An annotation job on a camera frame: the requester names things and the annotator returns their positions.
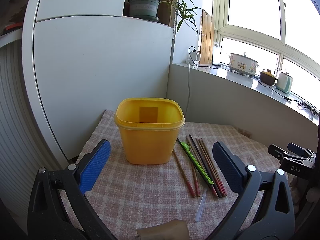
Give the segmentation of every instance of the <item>brown square inside container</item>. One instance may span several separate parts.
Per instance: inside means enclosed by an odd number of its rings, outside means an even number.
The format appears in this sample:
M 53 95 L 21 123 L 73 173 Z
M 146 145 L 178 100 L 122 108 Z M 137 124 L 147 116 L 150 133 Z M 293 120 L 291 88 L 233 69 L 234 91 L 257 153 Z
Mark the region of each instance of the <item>brown square inside container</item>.
M 158 122 L 158 108 L 141 106 L 139 111 L 140 122 L 157 123 Z

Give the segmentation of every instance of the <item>white ribbed panel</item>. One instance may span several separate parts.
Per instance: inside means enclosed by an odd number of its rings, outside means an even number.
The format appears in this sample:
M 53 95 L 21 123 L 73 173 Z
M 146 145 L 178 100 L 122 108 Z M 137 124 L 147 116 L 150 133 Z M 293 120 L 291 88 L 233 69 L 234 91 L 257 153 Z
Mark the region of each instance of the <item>white ribbed panel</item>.
M 18 40 L 0 48 L 0 197 L 7 208 L 26 216 L 38 169 L 61 167 L 38 135 L 21 80 Z

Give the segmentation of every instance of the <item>yellow container rim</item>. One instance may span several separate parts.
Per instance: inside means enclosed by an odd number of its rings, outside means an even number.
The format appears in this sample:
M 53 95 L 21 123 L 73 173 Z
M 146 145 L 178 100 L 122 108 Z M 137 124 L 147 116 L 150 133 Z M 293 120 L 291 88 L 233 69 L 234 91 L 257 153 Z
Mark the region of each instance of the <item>yellow container rim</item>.
M 127 121 L 121 120 L 117 115 L 118 109 L 121 105 L 123 105 L 128 101 L 162 101 L 162 102 L 171 103 L 175 105 L 175 107 L 178 109 L 182 119 L 178 122 L 173 122 L 173 123 L 142 123 L 142 122 L 127 122 Z M 119 104 L 114 115 L 114 122 L 116 123 L 117 126 L 127 130 L 176 130 L 184 126 L 186 121 L 184 119 L 184 115 L 180 106 L 173 100 L 166 99 L 166 98 L 127 98 Z

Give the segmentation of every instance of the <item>gray flower pot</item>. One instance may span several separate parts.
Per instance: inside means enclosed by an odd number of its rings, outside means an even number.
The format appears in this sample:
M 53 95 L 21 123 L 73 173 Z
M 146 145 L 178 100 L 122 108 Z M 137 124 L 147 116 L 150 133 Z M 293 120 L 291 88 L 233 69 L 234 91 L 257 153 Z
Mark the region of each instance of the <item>gray flower pot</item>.
M 130 17 L 157 22 L 156 16 L 160 0 L 129 0 Z

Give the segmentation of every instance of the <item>green utensil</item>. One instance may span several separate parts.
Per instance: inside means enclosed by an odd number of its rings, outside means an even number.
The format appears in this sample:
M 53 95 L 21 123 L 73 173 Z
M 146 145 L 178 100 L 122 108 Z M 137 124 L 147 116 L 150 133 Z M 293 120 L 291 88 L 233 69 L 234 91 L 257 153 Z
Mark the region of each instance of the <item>green utensil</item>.
M 200 164 L 198 163 L 198 161 L 196 160 L 196 158 L 194 158 L 194 156 L 192 155 L 192 153 L 190 152 L 190 148 L 189 145 L 186 144 L 185 142 L 181 142 L 178 138 L 177 141 L 179 142 L 179 144 L 181 145 L 181 147 L 183 148 L 183 150 L 185 151 L 185 153 L 188 155 L 189 159 L 191 160 L 191 162 L 194 164 L 194 166 L 196 167 L 196 169 L 198 170 L 198 172 L 200 173 L 200 175 L 202 176 L 202 178 L 204 179 L 204 181 L 208 184 L 208 185 L 212 185 L 213 181 L 209 178 L 209 176 L 207 175 L 207 173 L 202 169 L 202 167 L 200 166 Z

